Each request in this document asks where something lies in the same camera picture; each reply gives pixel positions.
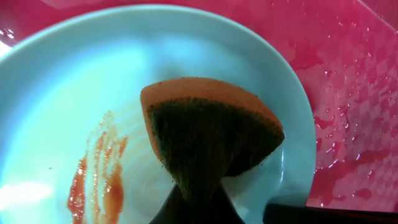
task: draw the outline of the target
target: red sauce smear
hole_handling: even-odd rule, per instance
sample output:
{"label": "red sauce smear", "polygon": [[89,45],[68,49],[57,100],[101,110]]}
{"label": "red sauce smear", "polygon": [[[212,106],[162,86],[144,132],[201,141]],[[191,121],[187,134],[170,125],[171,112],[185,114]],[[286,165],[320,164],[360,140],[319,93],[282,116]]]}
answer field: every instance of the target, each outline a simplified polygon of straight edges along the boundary
{"label": "red sauce smear", "polygon": [[[119,220],[119,214],[123,208],[123,186],[121,180],[122,167],[119,163],[124,149],[127,144],[127,137],[124,136],[122,139],[113,140],[106,138],[107,132],[104,131],[96,140],[95,151],[94,151],[94,171],[93,171],[93,204],[91,210],[94,218],[94,223],[105,223],[114,224]],[[103,175],[99,176],[99,164],[100,158],[103,158],[101,170],[104,170]],[[110,175],[107,175],[106,170],[111,164],[114,164],[113,171]],[[70,194],[68,198],[67,207],[72,213],[73,224],[85,224],[85,181],[86,181],[86,169],[87,169],[87,154],[83,159],[79,161],[79,165],[75,174],[75,177],[70,188]],[[98,203],[98,184],[100,179],[104,180],[104,191],[102,194],[104,200],[104,211],[101,212]]]}

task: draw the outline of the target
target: orange sauce residue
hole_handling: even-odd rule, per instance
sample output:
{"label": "orange sauce residue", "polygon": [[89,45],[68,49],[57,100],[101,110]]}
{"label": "orange sauce residue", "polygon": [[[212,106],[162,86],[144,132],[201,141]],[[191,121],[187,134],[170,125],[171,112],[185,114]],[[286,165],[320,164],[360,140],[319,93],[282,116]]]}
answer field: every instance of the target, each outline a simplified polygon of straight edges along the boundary
{"label": "orange sauce residue", "polygon": [[[102,132],[101,136],[96,140],[95,148],[93,149],[94,164],[87,164],[87,152],[85,157],[79,161],[68,199],[68,208],[72,212],[73,224],[85,224],[85,212],[90,212],[95,224],[115,224],[119,220],[124,200],[121,179],[122,167],[119,159],[126,148],[127,136],[122,139],[112,139],[115,136],[115,132],[112,134],[106,131]],[[93,167],[92,176],[86,176],[87,165]],[[89,178],[92,179],[92,186],[90,186],[92,191],[85,189],[86,179]],[[103,182],[104,186],[100,188],[99,192],[98,184]],[[85,201],[88,197],[87,194],[92,194],[92,201]],[[101,199],[104,202],[103,211],[98,203],[98,200]],[[85,205],[90,205],[90,209],[87,210]]]}

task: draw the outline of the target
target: red tablecloth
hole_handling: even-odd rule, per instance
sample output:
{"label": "red tablecloth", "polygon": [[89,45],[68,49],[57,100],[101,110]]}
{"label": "red tablecloth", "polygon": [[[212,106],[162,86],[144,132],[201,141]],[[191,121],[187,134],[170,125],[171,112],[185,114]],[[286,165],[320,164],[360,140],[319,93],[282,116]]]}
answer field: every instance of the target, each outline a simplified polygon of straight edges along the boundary
{"label": "red tablecloth", "polygon": [[263,36],[296,71],[317,125],[307,205],[398,211],[398,38],[358,1],[2,0],[0,39],[12,45],[71,16],[137,3],[197,7]]}

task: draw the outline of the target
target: dark object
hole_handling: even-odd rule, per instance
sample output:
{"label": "dark object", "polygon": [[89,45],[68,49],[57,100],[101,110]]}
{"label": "dark object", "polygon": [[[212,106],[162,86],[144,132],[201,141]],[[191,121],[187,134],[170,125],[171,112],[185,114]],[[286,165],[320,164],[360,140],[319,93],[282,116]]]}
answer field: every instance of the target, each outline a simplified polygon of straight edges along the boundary
{"label": "dark object", "polygon": [[259,113],[201,98],[152,105],[148,115],[165,167],[190,205],[207,206],[222,177],[258,165],[284,139]]}
{"label": "dark object", "polygon": [[382,212],[361,212],[351,210],[334,210],[310,207],[292,207],[287,205],[269,204],[264,218],[266,224],[288,223],[398,223],[398,214]]}
{"label": "dark object", "polygon": [[191,207],[185,203],[177,185],[169,194],[159,213],[149,224],[244,224],[221,185],[209,207]]}

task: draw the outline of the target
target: plate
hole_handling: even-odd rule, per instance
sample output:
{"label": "plate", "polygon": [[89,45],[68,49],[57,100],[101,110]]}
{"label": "plate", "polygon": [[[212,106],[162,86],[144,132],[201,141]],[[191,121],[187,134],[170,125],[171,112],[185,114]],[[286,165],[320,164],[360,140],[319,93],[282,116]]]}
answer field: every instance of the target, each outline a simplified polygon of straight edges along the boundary
{"label": "plate", "polygon": [[224,17],[167,5],[85,14],[17,45],[0,71],[3,223],[71,223],[72,201],[88,223],[148,223],[174,183],[150,148],[139,93],[178,77],[239,85],[284,126],[272,155],[223,180],[245,223],[261,223],[268,202],[307,201],[316,152],[303,87],[272,46]]}

